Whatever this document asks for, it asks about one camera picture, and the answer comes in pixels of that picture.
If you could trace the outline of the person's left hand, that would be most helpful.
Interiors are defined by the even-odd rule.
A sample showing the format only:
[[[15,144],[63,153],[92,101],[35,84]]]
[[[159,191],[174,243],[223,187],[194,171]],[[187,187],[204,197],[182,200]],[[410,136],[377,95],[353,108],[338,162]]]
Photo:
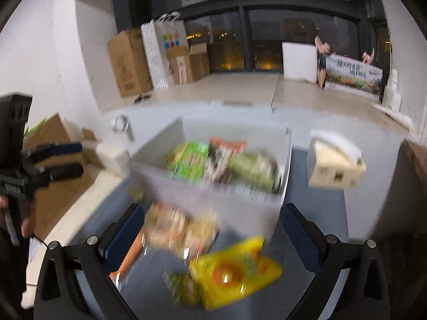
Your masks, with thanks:
[[[36,219],[36,200],[32,201],[28,205],[28,214],[27,217],[25,217],[22,220],[21,224],[21,231],[22,231],[22,237],[29,238],[32,234],[34,234],[36,225],[37,225],[37,219]]]

